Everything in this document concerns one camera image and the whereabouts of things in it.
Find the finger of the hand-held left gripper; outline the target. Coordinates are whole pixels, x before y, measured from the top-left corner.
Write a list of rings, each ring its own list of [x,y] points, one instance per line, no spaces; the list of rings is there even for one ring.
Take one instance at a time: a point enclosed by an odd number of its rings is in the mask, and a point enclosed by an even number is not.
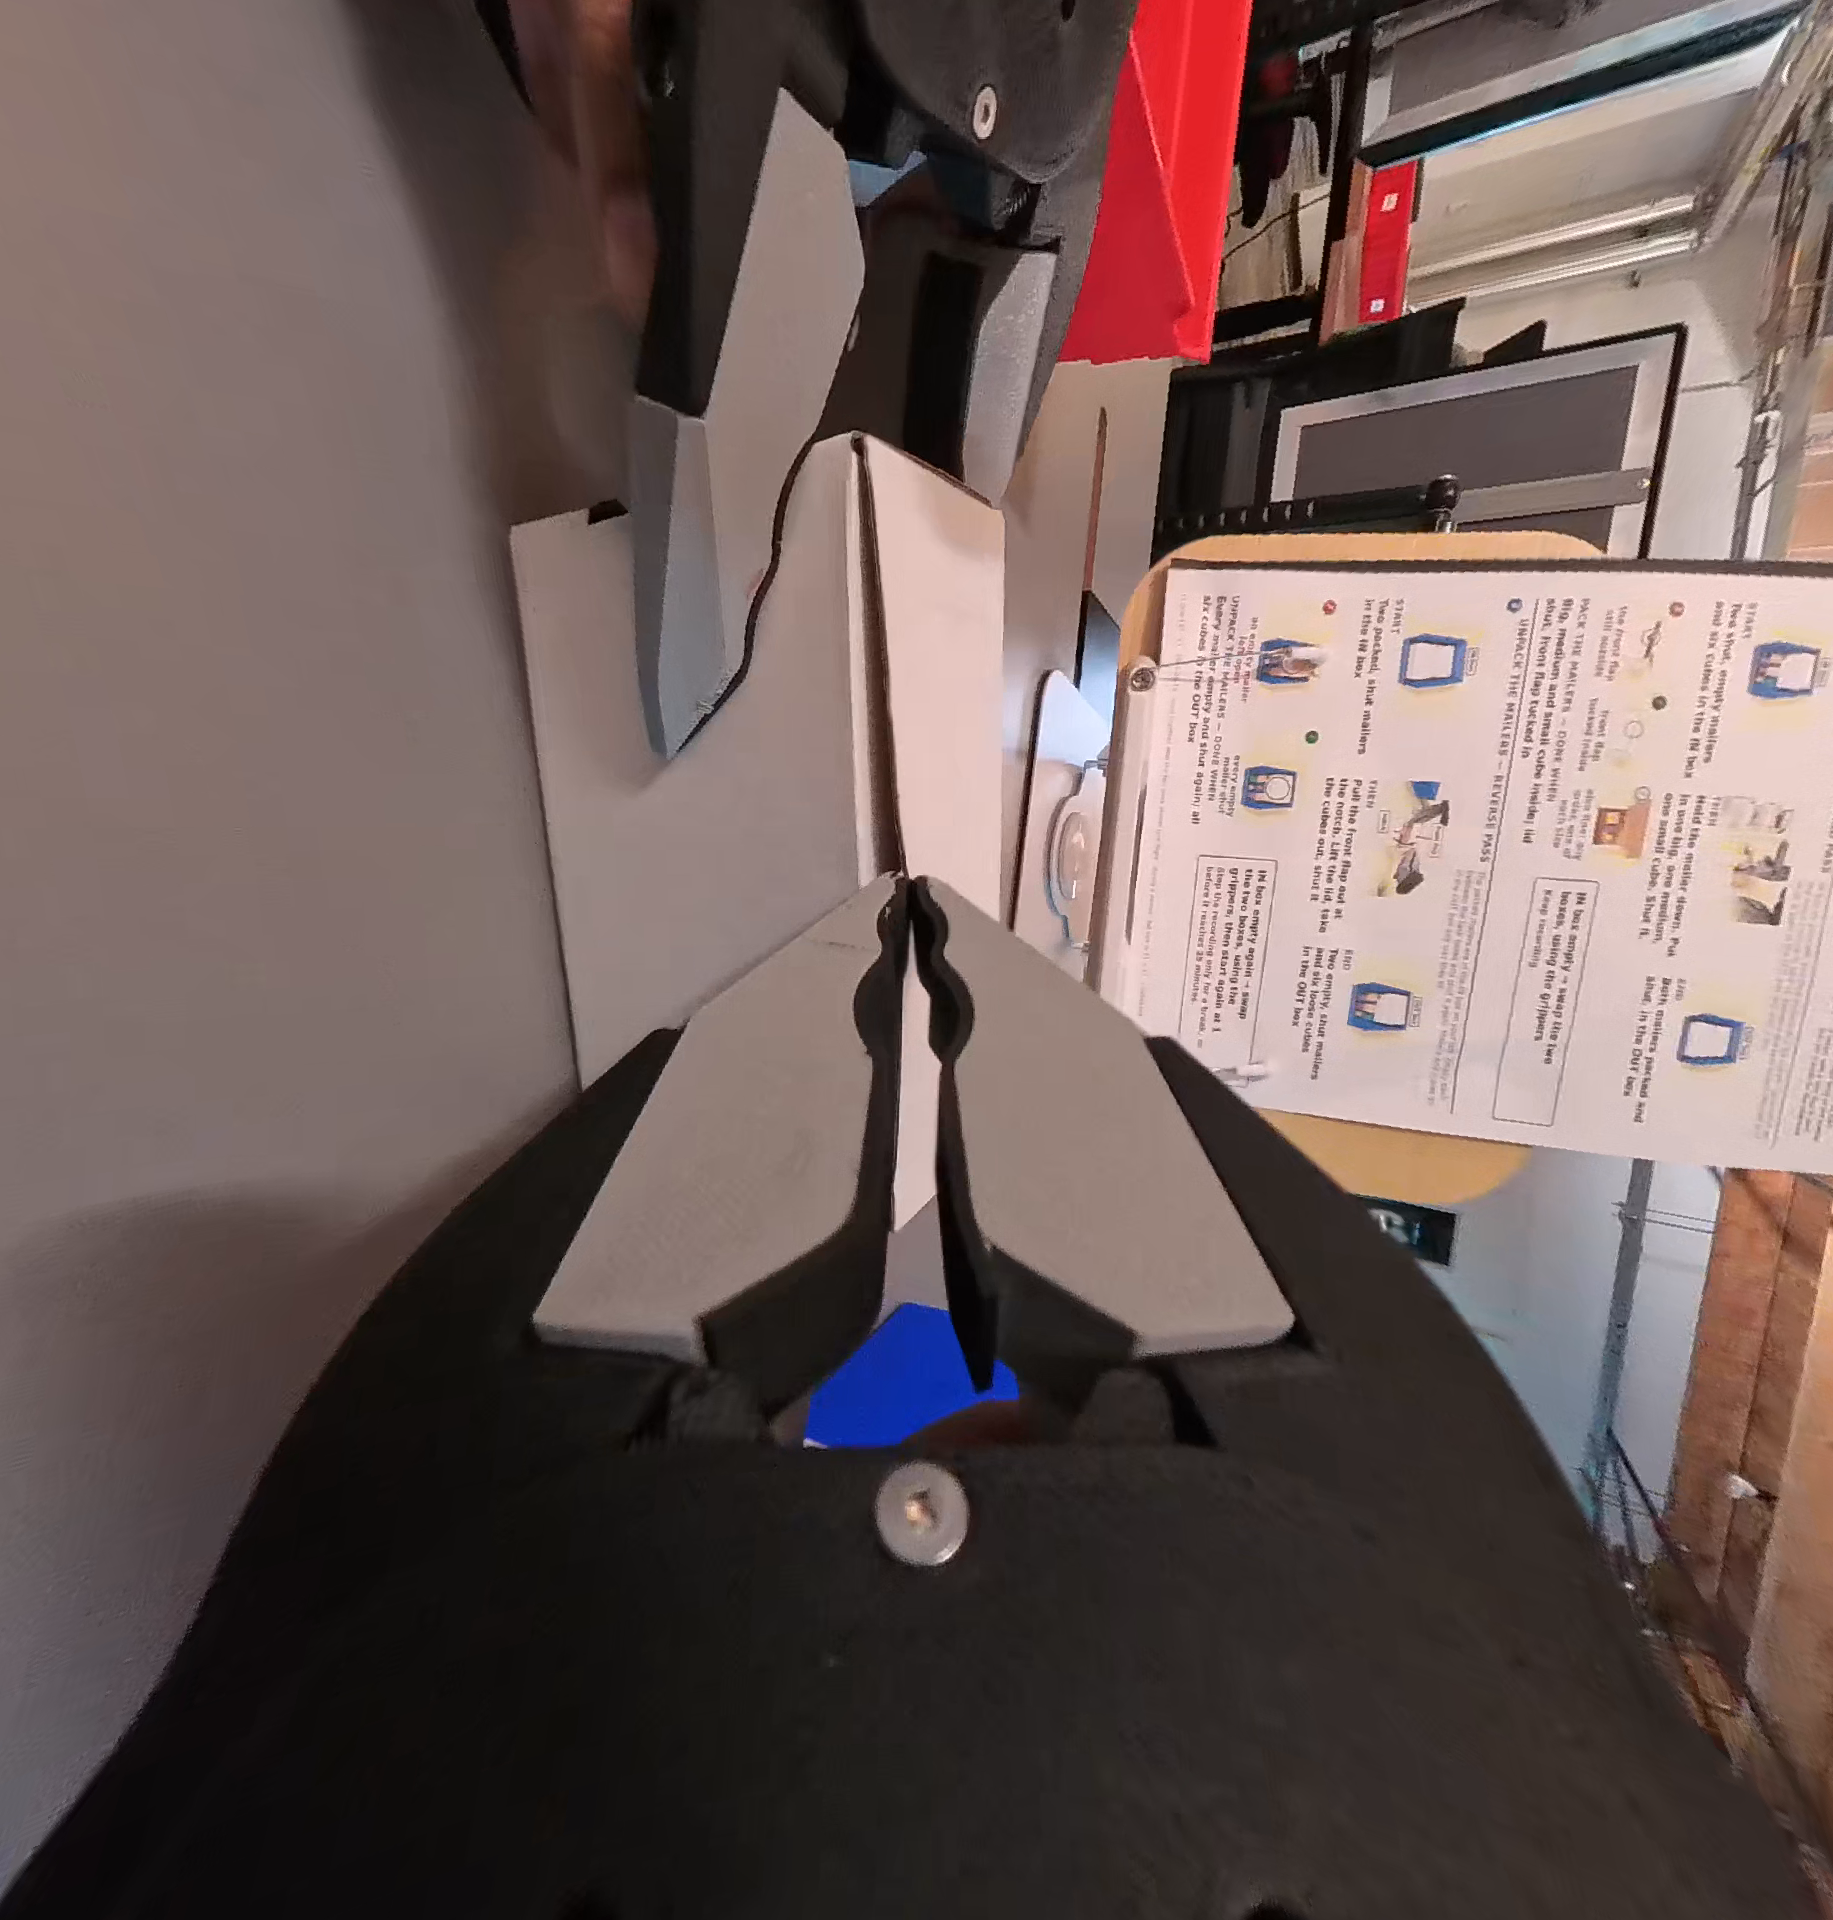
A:
[[[670,759],[735,692],[862,292],[848,163],[778,90],[705,401],[627,415],[640,708]]]
[[[875,209],[823,437],[865,436],[999,505],[1054,364],[1054,252],[1017,252],[938,211]]]

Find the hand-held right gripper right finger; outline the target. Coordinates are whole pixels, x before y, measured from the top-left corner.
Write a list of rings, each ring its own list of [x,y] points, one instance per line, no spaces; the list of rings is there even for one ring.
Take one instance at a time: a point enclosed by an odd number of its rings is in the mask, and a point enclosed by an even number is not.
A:
[[[974,1387],[1089,1396],[1113,1369],[1294,1326],[1140,1029],[937,880],[908,886],[937,1063],[935,1203]]]

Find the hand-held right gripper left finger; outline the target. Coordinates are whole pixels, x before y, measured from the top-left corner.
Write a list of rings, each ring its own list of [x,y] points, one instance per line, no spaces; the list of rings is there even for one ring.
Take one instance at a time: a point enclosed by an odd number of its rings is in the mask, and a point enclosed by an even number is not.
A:
[[[878,876],[675,1035],[535,1308],[555,1347],[796,1400],[882,1303],[906,881]]]

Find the red plastic bin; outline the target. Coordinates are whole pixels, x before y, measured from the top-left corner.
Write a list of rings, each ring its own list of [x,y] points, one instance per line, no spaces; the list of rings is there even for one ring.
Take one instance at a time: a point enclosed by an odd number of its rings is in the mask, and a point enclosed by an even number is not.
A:
[[[1250,3],[1140,3],[1061,363],[1204,360]]]

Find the blue plastic bin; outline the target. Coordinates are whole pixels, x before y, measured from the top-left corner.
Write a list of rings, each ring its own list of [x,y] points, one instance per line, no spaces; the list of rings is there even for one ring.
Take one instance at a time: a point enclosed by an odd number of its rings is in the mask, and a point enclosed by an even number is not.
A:
[[[974,1387],[945,1308],[898,1306],[808,1400],[803,1443],[824,1452],[892,1450],[963,1411],[1014,1404],[1017,1381],[994,1365]]]

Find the white cardboard mailer box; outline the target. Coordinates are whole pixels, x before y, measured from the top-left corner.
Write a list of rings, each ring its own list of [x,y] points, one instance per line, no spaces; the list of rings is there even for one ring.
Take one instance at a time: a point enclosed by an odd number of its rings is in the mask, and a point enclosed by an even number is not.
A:
[[[670,761],[631,523],[570,513],[510,550],[582,1084],[880,875],[999,912],[996,509],[873,437],[811,446],[745,677]]]

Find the person's left hand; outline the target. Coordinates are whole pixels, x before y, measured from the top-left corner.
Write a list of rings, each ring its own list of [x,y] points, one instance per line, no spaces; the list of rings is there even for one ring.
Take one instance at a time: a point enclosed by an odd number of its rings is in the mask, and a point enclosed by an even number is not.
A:
[[[656,222],[630,3],[510,3],[522,90],[579,180],[598,282],[630,326],[647,318]]]

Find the small red bin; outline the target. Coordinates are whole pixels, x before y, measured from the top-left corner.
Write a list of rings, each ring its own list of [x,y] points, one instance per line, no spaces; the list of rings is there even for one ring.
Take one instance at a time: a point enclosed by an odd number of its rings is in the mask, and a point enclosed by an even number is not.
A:
[[[1407,265],[1425,160],[1407,157],[1371,172],[1360,167],[1358,175],[1356,325],[1394,325],[1407,309]]]

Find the framed monitor on stand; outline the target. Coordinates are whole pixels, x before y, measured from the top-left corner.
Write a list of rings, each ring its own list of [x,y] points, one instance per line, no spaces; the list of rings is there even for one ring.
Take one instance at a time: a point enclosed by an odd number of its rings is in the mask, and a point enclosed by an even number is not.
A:
[[[1371,167],[1600,101],[1778,37],[1799,3],[1429,5],[1371,63]]]

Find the dark monitor with pale frame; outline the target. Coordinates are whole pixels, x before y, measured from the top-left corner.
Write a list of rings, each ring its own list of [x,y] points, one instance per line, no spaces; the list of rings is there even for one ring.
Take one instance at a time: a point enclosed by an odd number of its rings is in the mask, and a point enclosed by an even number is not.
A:
[[[1454,527],[1566,535],[1649,557],[1683,325],[1281,411],[1269,502],[1459,487]]]

